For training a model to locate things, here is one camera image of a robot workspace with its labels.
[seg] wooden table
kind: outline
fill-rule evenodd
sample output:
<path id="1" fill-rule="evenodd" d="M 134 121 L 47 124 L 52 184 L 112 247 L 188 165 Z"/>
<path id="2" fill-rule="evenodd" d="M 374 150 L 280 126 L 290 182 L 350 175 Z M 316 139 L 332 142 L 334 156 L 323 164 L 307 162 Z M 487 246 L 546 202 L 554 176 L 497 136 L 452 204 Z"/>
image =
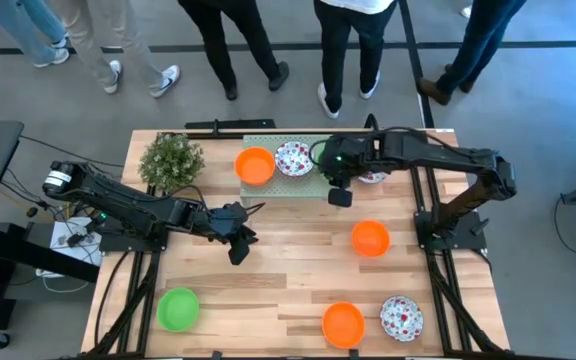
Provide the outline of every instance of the wooden table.
<path id="1" fill-rule="evenodd" d="M 452 130 L 430 131 L 457 144 Z M 157 133 L 133 132 L 124 184 L 146 190 L 137 167 Z M 208 206 L 239 201 L 240 182 L 233 171 L 233 161 L 242 148 L 242 140 L 197 142 L 204 150 L 206 168 L 195 184 L 203 191 Z M 451 200 L 468 186 L 463 173 L 436 171 L 436 177 L 442 201 Z M 422 185 L 427 194 L 424 175 Z M 352 191 L 354 203 L 349 209 L 339 209 L 322 200 L 268 201 L 247 223 L 257 231 L 260 241 L 251 247 L 250 255 L 240 266 L 230 265 L 226 245 L 172 233 L 168 249 L 161 255 L 146 356 L 210 356 L 213 350 L 222 351 L 224 356 L 347 356 L 347 350 L 329 345 L 321 331 L 322 314 L 337 301 L 356 304 L 366 318 L 366 333 L 359 346 L 361 355 L 442 355 L 426 259 L 418 248 L 412 221 L 416 204 L 410 173 L 393 172 L 379 185 L 355 183 Z M 362 258 L 352 249 L 351 229 L 364 219 L 381 221 L 390 230 L 391 248 L 383 257 Z M 508 348 L 488 266 L 471 251 L 453 254 L 464 305 L 495 343 Z M 119 257 L 120 254 L 110 254 L 103 260 L 82 351 L 93 347 L 99 302 Z M 131 267 L 132 254 L 110 287 L 102 312 L 101 335 L 123 309 Z M 159 298 L 175 287 L 191 288 L 201 304 L 199 320 L 186 333 L 167 332 L 156 321 Z M 408 296 L 422 309 L 424 331 L 413 342 L 399 343 L 381 328 L 380 307 L 393 295 Z M 458 349 L 454 316 L 447 303 L 446 308 L 453 348 Z M 138 309 L 128 350 L 136 348 L 140 318 Z"/>

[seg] concrete floor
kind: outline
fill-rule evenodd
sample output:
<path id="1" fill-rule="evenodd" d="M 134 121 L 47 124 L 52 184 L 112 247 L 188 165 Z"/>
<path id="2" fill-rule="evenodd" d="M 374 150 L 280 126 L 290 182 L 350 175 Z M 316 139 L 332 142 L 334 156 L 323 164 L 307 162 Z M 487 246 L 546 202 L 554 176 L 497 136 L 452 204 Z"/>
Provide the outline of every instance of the concrete floor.
<path id="1" fill-rule="evenodd" d="M 201 44 L 198 31 L 174 0 L 133 3 L 151 45 Z M 418 42 L 460 41 L 466 20 L 458 11 L 466 1 L 408 3 Z M 259 6 L 273 43 L 317 42 L 319 28 L 310 0 L 259 0 Z M 225 23 L 229 42 L 243 43 L 232 24 Z M 104 29 L 100 26 L 97 31 L 101 44 L 117 44 Z M 396 11 L 386 40 L 403 45 L 405 39 Z M 558 194 L 576 187 L 576 43 L 557 43 L 576 41 L 576 1 L 528 1 L 511 23 L 506 40 L 534 42 L 522 47 L 535 49 L 500 50 L 472 94 L 456 94 L 448 107 L 433 103 L 432 115 L 436 127 L 455 128 L 463 146 L 498 149 L 517 168 L 519 194 L 481 209 L 491 219 L 486 229 L 489 256 L 512 349 L 576 358 L 576 255 L 559 243 L 552 219 Z M 0 30 L 0 48 L 13 47 Z M 439 76 L 455 53 L 419 50 L 424 74 Z M 23 121 L 27 136 L 119 163 L 133 129 L 183 128 L 186 122 L 215 118 L 272 118 L 279 127 L 356 127 L 372 112 L 382 126 L 422 125 L 406 49 L 385 51 L 382 82 L 369 102 L 356 96 L 358 52 L 348 52 L 344 106 L 337 121 L 323 115 L 315 96 L 320 51 L 278 51 L 276 56 L 288 61 L 293 71 L 286 87 L 271 94 L 250 54 L 232 53 L 239 79 L 249 80 L 240 80 L 240 99 L 227 102 L 201 52 L 154 55 L 158 65 L 177 63 L 183 71 L 179 86 L 158 101 L 147 94 L 128 64 L 120 93 L 107 96 L 76 56 L 64 65 L 38 70 L 22 55 L 0 55 L 0 119 Z M 22 142 L 11 168 L 39 193 L 50 162 L 66 158 Z M 0 221 L 26 224 L 24 213 L 0 196 Z M 559 223 L 576 248 L 576 206 L 562 207 Z M 22 298 L 24 292 L 38 291 L 23 288 L 15 290 Z M 75 354 L 89 296 L 23 302 L 13 314 L 14 342 L 0 351 L 0 359 Z M 48 320 L 55 314 L 62 321 Z"/>

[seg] potted plant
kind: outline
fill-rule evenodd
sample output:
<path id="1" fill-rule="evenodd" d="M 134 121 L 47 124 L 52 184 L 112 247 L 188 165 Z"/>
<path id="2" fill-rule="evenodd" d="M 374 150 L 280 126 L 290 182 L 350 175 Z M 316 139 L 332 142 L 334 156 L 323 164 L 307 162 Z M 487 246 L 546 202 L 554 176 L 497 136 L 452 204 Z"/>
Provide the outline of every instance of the potted plant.
<path id="1" fill-rule="evenodd" d="M 204 167 L 198 144 L 185 135 L 163 135 L 146 148 L 139 164 L 141 179 L 158 190 L 171 192 L 190 185 Z"/>

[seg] brown shoe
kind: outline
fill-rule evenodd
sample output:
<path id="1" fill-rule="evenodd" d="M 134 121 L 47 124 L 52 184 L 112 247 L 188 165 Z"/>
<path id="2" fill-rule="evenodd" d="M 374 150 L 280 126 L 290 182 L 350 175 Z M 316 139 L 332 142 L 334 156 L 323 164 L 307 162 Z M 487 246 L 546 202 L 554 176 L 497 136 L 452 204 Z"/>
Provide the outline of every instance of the brown shoe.
<path id="1" fill-rule="evenodd" d="M 446 70 L 446 72 L 450 71 L 450 66 L 451 64 L 448 64 L 444 67 L 444 70 Z M 474 82 L 470 82 L 470 81 L 466 81 L 463 82 L 459 85 L 459 89 L 463 92 L 465 92 L 466 94 L 470 94 L 470 91 L 472 90 L 472 87 L 475 86 Z"/>
<path id="2" fill-rule="evenodd" d="M 451 96 L 441 92 L 437 89 L 437 84 L 428 79 L 419 78 L 417 80 L 417 91 L 422 95 L 430 96 L 441 105 L 446 106 L 450 102 Z"/>

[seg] decorative plate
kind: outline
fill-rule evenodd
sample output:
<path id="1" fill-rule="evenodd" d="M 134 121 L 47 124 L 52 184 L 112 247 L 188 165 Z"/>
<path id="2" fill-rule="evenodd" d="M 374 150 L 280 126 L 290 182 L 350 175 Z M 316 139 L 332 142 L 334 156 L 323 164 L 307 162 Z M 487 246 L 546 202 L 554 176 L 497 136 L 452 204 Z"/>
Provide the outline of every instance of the decorative plate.
<path id="1" fill-rule="evenodd" d="M 388 176 L 388 174 L 386 173 L 366 173 L 363 176 L 359 177 L 359 181 L 361 181 L 364 184 L 379 184 L 380 182 L 384 181 L 384 179 L 386 179 L 386 176 Z"/>
<path id="2" fill-rule="evenodd" d="M 304 176 L 312 170 L 313 163 L 308 157 L 310 146 L 299 141 L 282 144 L 275 152 L 275 164 L 288 176 Z"/>
<path id="3" fill-rule="evenodd" d="M 424 328 L 424 315 L 419 306 L 405 296 L 393 296 L 381 307 L 381 326 L 401 342 L 413 341 Z"/>

